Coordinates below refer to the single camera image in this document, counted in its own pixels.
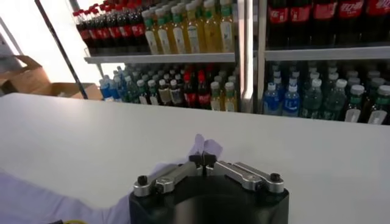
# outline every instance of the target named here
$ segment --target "bottle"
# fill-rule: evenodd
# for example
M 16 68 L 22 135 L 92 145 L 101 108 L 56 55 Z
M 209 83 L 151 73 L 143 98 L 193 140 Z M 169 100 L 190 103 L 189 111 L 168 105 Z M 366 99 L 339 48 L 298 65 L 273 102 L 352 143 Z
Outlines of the bottle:
M 183 22 L 182 9 L 179 6 L 171 8 L 173 14 L 173 34 L 178 54 L 190 54 L 191 46 L 188 38 L 187 23 Z
M 349 102 L 346 109 L 346 118 L 344 121 L 356 123 L 361 114 L 361 98 L 364 93 L 364 86 L 353 85 L 350 89 Z
M 340 45 L 357 44 L 360 39 L 359 18 L 364 0 L 339 0 L 336 42 Z
M 221 97 L 221 89 L 218 82 L 211 83 L 211 110 L 224 111 L 222 109 L 224 102 Z
M 299 93 L 297 85 L 289 85 L 283 102 L 282 116 L 297 117 L 299 113 Z
M 171 94 L 169 92 L 169 86 L 166 84 L 165 80 L 161 79 L 159 82 L 158 92 L 160 93 L 161 102 L 164 106 L 172 105 Z
M 205 42 L 208 53 L 221 52 L 221 22 L 215 12 L 215 1 L 207 0 L 204 2 L 206 22 Z
M 234 52 L 234 25 L 232 16 L 232 5 L 230 0 L 220 0 L 221 3 L 221 37 L 222 52 Z
M 280 116 L 282 113 L 281 103 L 275 83 L 268 83 L 268 89 L 264 93 L 264 114 Z
M 199 96 L 199 104 L 202 109 L 209 110 L 210 109 L 210 88 L 207 84 L 205 73 L 203 70 L 198 72 L 198 96 Z
M 166 24 L 166 15 L 163 9 L 157 9 L 156 15 L 158 18 L 158 37 L 161 41 L 161 47 L 164 54 L 173 54 L 176 52 L 175 38 L 173 30 Z
M 308 46 L 310 40 L 311 1 L 293 0 L 290 3 L 289 45 Z
M 268 2 L 268 46 L 285 47 L 287 45 L 287 0 L 271 0 Z
M 337 0 L 313 0 L 313 25 L 311 44 L 324 46 L 333 44 L 333 17 Z
M 313 79 L 311 88 L 305 94 L 300 117 L 318 119 L 322 103 L 321 79 Z
M 375 104 L 371 107 L 368 124 L 380 125 L 386 119 L 389 113 L 390 86 L 382 85 L 378 89 L 378 97 Z
M 341 110 L 344 108 L 344 104 L 346 103 L 347 97 L 344 89 L 346 86 L 346 80 L 337 80 L 336 87 L 325 99 L 321 119 L 331 121 L 337 121 L 339 119 Z
M 153 55 L 162 54 L 160 37 L 158 36 L 157 28 L 154 26 L 151 11 L 145 10 L 142 12 L 142 17 L 145 21 L 145 37 L 149 45 L 149 49 Z
M 188 38 L 190 39 L 191 53 L 206 53 L 204 24 L 196 19 L 196 3 L 192 2 L 185 6 L 188 18 Z
M 191 82 L 191 75 L 186 72 L 184 78 L 184 98 L 188 108 L 197 108 L 197 95 L 196 88 Z

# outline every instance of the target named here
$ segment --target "water bottle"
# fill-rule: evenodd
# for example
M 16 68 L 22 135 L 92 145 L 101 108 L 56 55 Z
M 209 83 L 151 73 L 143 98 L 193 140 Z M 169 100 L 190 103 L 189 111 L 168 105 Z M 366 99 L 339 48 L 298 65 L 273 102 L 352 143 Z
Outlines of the water bottle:
M 297 92 L 297 85 L 289 85 L 288 92 L 285 94 L 285 100 L 283 102 L 284 117 L 297 117 L 299 113 L 299 93 Z
M 346 86 L 347 81 L 345 79 L 337 80 L 336 87 L 325 99 L 321 119 L 330 121 L 337 121 L 339 119 L 341 110 L 344 108 L 344 104 L 346 103 Z
M 268 83 L 268 89 L 264 93 L 264 114 L 280 115 L 281 106 L 275 83 Z
M 313 79 L 311 88 L 303 98 L 302 111 L 300 117 L 317 119 L 322 103 L 321 79 Z

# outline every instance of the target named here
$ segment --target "beverage shelf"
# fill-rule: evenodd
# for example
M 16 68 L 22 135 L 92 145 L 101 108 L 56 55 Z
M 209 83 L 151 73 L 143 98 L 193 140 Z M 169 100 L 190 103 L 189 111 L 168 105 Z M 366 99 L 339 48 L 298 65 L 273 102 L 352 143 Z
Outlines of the beverage shelf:
M 210 63 L 235 62 L 234 53 L 171 54 L 171 55 L 122 55 L 85 57 L 88 64 L 102 63 Z
M 390 59 L 390 46 L 265 51 L 267 61 Z

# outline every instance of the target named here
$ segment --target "white bottle cap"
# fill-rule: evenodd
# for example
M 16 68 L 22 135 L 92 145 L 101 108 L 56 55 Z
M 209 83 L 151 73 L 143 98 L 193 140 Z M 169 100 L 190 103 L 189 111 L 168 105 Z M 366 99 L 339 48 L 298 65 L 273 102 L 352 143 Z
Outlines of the white bottle cap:
M 345 79 L 338 79 L 336 82 L 337 88 L 345 88 L 347 86 L 347 81 Z
M 276 85 L 273 82 L 268 83 L 268 90 L 274 91 L 276 89 Z
M 321 84 L 322 84 L 321 79 L 313 79 L 313 81 L 311 81 L 311 86 L 312 87 L 320 87 Z
M 351 87 L 351 93 L 355 95 L 360 95 L 364 93 L 364 86 L 362 85 L 353 85 Z

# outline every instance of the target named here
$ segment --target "coca-cola bottle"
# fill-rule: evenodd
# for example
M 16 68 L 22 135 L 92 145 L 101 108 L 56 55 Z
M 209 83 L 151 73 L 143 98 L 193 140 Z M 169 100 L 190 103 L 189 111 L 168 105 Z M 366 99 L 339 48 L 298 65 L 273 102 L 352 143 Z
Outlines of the coca-cola bottle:
M 290 3 L 289 45 L 307 46 L 310 41 L 310 0 L 293 0 Z
M 340 45 L 357 44 L 360 39 L 359 21 L 364 0 L 339 0 L 336 42 Z
M 388 12 L 390 12 L 390 0 L 368 0 L 364 15 L 363 31 L 361 39 L 366 42 L 384 40 L 384 26 Z
M 268 37 L 269 47 L 284 47 L 287 45 L 287 0 L 268 0 Z
M 337 0 L 313 0 L 313 23 L 311 44 L 324 46 L 334 43 L 333 18 Z

